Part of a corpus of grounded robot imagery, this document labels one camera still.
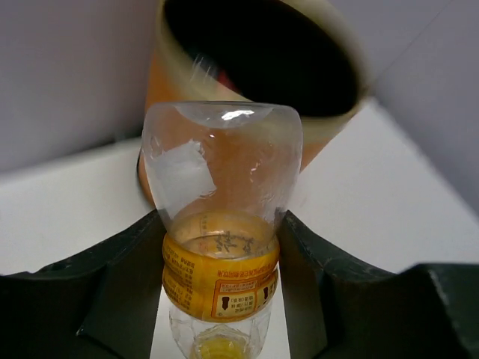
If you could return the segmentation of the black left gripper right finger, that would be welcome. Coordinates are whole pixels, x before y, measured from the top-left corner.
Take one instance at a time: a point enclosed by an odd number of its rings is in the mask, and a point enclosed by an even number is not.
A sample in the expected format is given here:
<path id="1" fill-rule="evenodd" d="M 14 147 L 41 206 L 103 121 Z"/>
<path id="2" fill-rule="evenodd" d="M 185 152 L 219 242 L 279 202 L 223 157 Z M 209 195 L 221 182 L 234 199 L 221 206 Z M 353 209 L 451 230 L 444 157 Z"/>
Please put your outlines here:
<path id="1" fill-rule="evenodd" d="M 478 266 L 422 263 L 394 274 L 288 212 L 278 231 L 292 358 L 476 358 Z"/>

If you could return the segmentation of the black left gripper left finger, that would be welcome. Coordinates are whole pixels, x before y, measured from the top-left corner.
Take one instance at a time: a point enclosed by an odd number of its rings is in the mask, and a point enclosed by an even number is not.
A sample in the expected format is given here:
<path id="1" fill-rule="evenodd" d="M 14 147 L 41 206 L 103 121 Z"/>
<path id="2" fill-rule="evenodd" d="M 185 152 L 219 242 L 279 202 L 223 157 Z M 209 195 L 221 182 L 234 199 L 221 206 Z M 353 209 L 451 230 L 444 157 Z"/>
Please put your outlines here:
<path id="1" fill-rule="evenodd" d="M 151 212 L 35 273 L 1 277 L 3 358 L 148 358 L 165 228 Z"/>

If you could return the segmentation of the red label water bottle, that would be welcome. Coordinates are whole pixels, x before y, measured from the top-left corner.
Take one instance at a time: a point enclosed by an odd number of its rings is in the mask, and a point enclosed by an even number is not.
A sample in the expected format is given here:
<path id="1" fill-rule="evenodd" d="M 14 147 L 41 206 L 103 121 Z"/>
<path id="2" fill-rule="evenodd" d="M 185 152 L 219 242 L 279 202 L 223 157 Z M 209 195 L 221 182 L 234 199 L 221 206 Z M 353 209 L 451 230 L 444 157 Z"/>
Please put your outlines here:
<path id="1" fill-rule="evenodd" d="M 231 81 L 230 77 L 224 70 L 220 70 L 216 77 L 217 82 L 224 88 L 239 93 L 237 86 Z"/>

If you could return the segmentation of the yellow cap small bottle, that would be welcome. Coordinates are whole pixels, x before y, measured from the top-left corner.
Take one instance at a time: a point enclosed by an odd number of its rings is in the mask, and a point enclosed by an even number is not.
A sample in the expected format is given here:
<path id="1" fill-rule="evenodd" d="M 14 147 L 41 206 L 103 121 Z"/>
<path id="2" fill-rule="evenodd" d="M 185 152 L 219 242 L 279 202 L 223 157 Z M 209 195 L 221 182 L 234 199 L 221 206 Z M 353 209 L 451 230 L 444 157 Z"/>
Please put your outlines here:
<path id="1" fill-rule="evenodd" d="M 295 109 L 159 102 L 141 157 L 165 225 L 162 284 L 186 358 L 256 358 L 278 285 L 277 231 L 302 160 Z"/>

